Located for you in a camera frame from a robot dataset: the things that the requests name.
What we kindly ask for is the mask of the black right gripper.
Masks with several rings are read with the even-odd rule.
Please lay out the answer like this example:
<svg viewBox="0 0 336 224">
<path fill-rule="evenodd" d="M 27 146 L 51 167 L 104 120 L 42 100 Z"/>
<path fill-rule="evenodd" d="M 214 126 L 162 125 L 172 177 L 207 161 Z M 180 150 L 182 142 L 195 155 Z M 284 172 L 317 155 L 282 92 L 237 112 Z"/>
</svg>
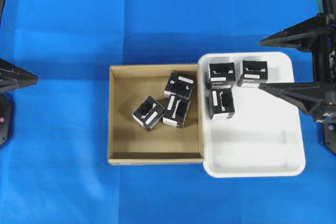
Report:
<svg viewBox="0 0 336 224">
<path fill-rule="evenodd" d="M 335 16 L 319 13 L 259 43 L 312 52 L 315 82 L 262 83 L 259 89 L 296 106 L 318 123 L 335 122 Z"/>
</svg>

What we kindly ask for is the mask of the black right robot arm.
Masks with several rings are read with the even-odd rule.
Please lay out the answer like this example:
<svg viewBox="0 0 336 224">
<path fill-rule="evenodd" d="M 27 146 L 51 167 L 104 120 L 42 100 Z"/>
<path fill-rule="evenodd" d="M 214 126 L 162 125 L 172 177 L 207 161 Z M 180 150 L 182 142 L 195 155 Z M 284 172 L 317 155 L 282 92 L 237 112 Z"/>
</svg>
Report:
<svg viewBox="0 0 336 224">
<path fill-rule="evenodd" d="M 312 54 L 313 82 L 266 83 L 259 89 L 296 106 L 316 123 L 335 123 L 335 0 L 323 12 L 260 41 Z"/>
</svg>

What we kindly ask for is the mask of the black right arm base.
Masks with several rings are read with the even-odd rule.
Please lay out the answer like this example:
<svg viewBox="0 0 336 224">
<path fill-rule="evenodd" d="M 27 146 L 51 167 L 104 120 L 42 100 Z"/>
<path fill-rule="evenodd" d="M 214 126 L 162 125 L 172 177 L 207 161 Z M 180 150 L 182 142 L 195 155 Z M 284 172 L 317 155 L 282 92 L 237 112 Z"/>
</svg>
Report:
<svg viewBox="0 0 336 224">
<path fill-rule="evenodd" d="M 336 154 L 336 125 L 325 123 L 323 128 L 323 144 L 334 155 Z"/>
</svg>

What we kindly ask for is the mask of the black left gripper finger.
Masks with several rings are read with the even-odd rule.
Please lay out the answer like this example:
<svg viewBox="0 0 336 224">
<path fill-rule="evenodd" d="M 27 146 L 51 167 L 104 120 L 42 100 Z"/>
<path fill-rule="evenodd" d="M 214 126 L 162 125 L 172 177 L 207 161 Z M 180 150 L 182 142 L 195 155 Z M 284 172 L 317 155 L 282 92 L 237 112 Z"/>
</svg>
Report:
<svg viewBox="0 0 336 224">
<path fill-rule="evenodd" d="M 1 59 L 1 93 L 37 84 L 38 77 Z"/>
</svg>

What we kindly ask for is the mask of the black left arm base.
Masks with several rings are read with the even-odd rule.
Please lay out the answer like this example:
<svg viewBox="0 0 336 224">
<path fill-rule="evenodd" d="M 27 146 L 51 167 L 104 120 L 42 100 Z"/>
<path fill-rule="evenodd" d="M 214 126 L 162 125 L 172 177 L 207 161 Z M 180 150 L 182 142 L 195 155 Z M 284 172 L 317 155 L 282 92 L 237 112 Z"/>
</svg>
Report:
<svg viewBox="0 0 336 224">
<path fill-rule="evenodd" d="M 1 148 L 12 137 L 14 102 L 10 94 L 1 94 Z"/>
</svg>

